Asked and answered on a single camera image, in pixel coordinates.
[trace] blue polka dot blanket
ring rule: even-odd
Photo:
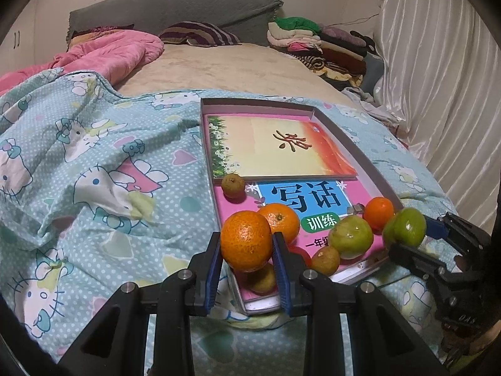
[[[217,231],[200,139],[200,98],[301,102],[363,150],[406,206],[454,212],[427,169],[365,114],[300,97],[169,91],[124,97],[91,71],[45,70],[0,106],[0,291],[31,337],[61,358],[124,282],[161,282]],[[425,251],[454,267],[452,249]],[[437,353],[442,334],[425,284],[387,263],[371,278]],[[236,311],[225,272],[211,319],[192,319],[199,375],[302,374],[306,321]],[[155,320],[149,324],[151,365]],[[345,327],[345,340],[349,332]],[[348,372],[350,349],[346,347]]]

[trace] headboard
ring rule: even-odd
[[[137,31],[159,35],[181,21],[202,21],[232,32],[242,42],[267,46],[268,22],[282,0],[104,0],[70,13],[67,42],[74,31],[134,24]]]

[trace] curtain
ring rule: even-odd
[[[500,51],[467,0],[385,0],[376,99],[461,217],[492,231],[501,170]]]

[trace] pink comforter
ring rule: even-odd
[[[43,65],[33,65],[0,77],[0,96],[38,72],[62,67],[73,71],[96,71],[111,85],[124,79],[136,66],[149,64],[163,52],[163,42],[146,32],[123,30],[72,47]]]

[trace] silver bolt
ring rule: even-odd
[[[374,284],[369,283],[368,281],[365,281],[362,284],[360,284],[360,289],[364,293],[369,294],[369,293],[372,293],[376,288],[374,287]]]
[[[120,287],[120,291],[124,293],[130,293],[134,291],[134,288],[136,288],[136,283],[128,281],[127,283],[122,284],[122,286]]]
[[[187,280],[192,275],[193,275],[193,273],[191,272],[191,270],[183,269],[183,270],[180,270],[179,273],[177,273],[177,278],[179,278],[180,280]]]
[[[318,277],[318,273],[315,270],[307,269],[302,272],[302,275],[306,277],[308,280],[315,280]]]

